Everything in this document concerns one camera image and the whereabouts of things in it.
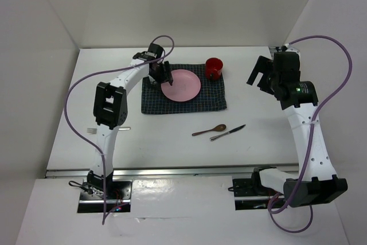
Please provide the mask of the pink plate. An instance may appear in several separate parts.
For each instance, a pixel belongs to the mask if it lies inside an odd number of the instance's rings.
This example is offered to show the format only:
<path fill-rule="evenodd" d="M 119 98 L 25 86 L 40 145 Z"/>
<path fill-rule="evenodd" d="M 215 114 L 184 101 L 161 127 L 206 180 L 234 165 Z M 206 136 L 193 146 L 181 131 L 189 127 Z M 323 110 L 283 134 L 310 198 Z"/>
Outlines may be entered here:
<path fill-rule="evenodd" d="M 192 71 L 177 69 L 172 72 L 173 85 L 161 84 L 162 93 L 174 102 L 188 102 L 201 90 L 201 81 Z"/>

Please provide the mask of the red mug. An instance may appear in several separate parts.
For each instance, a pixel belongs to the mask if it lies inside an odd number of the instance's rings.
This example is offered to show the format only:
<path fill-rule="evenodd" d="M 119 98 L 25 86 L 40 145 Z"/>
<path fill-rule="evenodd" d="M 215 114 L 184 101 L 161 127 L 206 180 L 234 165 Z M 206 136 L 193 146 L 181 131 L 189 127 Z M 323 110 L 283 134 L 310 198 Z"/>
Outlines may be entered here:
<path fill-rule="evenodd" d="M 205 76 L 210 81 L 216 81 L 221 77 L 222 69 L 223 62 L 216 57 L 211 57 L 205 63 Z"/>

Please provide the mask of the dark checked cloth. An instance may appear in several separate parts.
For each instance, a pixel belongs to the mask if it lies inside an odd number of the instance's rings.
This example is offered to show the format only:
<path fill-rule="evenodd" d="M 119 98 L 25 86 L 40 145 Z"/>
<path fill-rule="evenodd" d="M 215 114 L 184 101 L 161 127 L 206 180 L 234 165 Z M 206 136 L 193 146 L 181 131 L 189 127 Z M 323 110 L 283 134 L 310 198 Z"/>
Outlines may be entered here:
<path fill-rule="evenodd" d="M 224 78 L 210 81 L 205 64 L 172 64 L 173 84 L 142 81 L 141 113 L 145 115 L 222 111 L 227 108 Z"/>

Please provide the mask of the wooden spoon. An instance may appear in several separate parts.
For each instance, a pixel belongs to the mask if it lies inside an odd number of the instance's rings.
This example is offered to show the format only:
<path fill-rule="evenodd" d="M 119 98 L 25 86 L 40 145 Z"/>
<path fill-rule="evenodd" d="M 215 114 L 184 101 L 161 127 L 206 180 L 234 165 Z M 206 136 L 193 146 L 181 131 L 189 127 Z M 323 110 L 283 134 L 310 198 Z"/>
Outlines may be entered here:
<path fill-rule="evenodd" d="M 219 124 L 219 125 L 213 127 L 212 129 L 193 133 L 192 136 L 194 137 L 194 136 L 198 136 L 198 135 L 209 133 L 209 132 L 222 132 L 222 131 L 226 130 L 226 128 L 227 128 L 227 126 L 225 124 Z"/>

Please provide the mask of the steel knife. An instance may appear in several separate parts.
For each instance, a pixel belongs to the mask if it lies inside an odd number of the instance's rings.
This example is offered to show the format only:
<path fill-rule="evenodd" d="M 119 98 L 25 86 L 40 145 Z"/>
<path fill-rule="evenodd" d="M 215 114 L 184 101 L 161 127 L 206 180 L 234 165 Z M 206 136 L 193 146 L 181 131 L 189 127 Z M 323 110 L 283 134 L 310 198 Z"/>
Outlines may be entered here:
<path fill-rule="evenodd" d="M 234 128 L 234 129 L 232 129 L 232 130 L 229 130 L 229 131 L 227 131 L 227 132 L 223 133 L 223 134 L 220 134 L 220 135 L 216 135 L 216 136 L 210 137 L 210 138 L 209 138 L 209 140 L 210 140 L 211 142 L 213 142 L 213 141 L 215 141 L 215 140 L 217 140 L 217 139 L 219 139 L 219 138 L 221 138 L 221 137 L 224 137 L 224 136 L 226 136 L 226 135 L 229 135 L 229 134 L 235 133 L 235 132 L 237 132 L 237 131 L 240 131 L 240 130 L 242 130 L 243 128 L 245 128 L 246 126 L 247 126 L 247 125 L 241 125 L 241 126 L 238 126 L 238 127 Z"/>

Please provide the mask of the steel fork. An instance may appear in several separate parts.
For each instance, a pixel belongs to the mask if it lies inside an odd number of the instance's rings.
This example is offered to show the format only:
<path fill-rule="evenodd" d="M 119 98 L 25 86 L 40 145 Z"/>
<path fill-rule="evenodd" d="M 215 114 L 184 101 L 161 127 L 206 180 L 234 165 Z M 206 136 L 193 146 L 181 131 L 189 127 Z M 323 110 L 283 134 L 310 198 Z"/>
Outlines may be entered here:
<path fill-rule="evenodd" d="M 131 130 L 131 127 L 120 127 L 119 131 L 127 131 Z M 87 128 L 87 134 L 96 135 L 97 134 L 97 128 Z"/>

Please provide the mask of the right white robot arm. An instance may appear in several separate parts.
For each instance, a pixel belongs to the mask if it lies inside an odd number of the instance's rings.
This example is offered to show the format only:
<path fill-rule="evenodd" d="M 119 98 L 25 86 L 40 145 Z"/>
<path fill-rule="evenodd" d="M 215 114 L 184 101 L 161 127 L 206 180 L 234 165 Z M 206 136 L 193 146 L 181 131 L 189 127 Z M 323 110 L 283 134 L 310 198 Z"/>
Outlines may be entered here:
<path fill-rule="evenodd" d="M 277 52 L 273 59 L 259 56 L 247 83 L 258 74 L 261 91 L 280 102 L 290 124 L 299 162 L 297 177 L 273 166 L 254 168 L 250 187 L 262 195 L 279 192 L 293 208 L 327 204 L 347 191 L 346 179 L 339 178 L 331 164 L 320 126 L 315 86 L 300 79 L 300 57 L 296 52 Z"/>

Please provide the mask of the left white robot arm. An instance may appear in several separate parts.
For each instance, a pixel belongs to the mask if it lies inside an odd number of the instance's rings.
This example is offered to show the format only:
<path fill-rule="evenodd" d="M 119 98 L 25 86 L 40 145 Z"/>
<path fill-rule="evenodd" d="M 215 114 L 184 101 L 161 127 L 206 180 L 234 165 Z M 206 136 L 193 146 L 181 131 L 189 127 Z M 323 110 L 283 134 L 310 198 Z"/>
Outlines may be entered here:
<path fill-rule="evenodd" d="M 158 84 L 173 83 L 168 61 L 162 61 L 164 49 L 151 43 L 148 50 L 138 52 L 132 58 L 130 69 L 108 83 L 100 82 L 96 87 L 93 115 L 97 123 L 96 144 L 101 150 L 103 160 L 96 161 L 87 175 L 87 184 L 99 198 L 108 198 L 114 189 L 113 153 L 119 127 L 128 115 L 127 96 L 144 78 Z"/>

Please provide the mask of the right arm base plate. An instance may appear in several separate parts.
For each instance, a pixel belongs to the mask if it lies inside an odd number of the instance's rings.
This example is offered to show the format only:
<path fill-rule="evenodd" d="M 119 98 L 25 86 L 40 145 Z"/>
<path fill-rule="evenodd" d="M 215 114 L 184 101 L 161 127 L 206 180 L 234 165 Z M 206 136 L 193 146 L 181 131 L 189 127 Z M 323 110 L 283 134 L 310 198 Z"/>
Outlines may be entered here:
<path fill-rule="evenodd" d="M 276 195 L 276 191 L 269 188 L 257 190 L 250 178 L 234 178 L 228 191 L 234 196 L 237 211 L 267 209 L 270 199 Z"/>

